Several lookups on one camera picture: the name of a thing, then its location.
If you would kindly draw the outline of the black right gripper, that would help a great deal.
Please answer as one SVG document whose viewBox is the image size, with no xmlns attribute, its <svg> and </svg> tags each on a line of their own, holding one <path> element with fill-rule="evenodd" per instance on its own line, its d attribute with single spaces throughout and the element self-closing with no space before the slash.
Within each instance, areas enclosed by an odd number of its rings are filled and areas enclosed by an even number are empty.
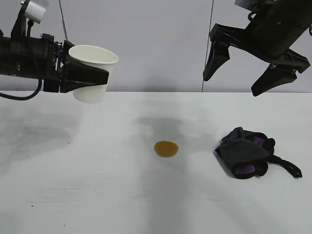
<svg viewBox="0 0 312 234">
<path fill-rule="evenodd" d="M 237 0 L 235 3 L 249 10 L 250 22 L 245 28 L 217 23 L 213 26 L 210 31 L 212 45 L 203 80 L 208 81 L 230 59 L 229 47 L 232 46 L 271 64 L 252 85 L 254 97 L 294 82 L 297 79 L 296 71 L 303 73 L 310 66 L 306 57 L 290 47 L 312 25 L 312 2 Z"/>
</svg>

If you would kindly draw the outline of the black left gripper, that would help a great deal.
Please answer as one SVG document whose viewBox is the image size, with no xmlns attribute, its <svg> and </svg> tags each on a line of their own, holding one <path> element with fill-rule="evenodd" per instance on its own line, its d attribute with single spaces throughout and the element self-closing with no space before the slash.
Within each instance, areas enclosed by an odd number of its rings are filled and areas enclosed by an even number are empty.
<svg viewBox="0 0 312 234">
<path fill-rule="evenodd" d="M 43 79 L 43 90 L 52 93 L 105 85 L 109 72 L 80 62 L 66 63 L 68 51 L 74 45 L 54 41 L 54 37 L 43 34 L 41 38 L 31 38 L 32 53 L 27 37 L 21 43 L 12 42 L 0 34 L 0 74 L 21 78 Z"/>
</svg>

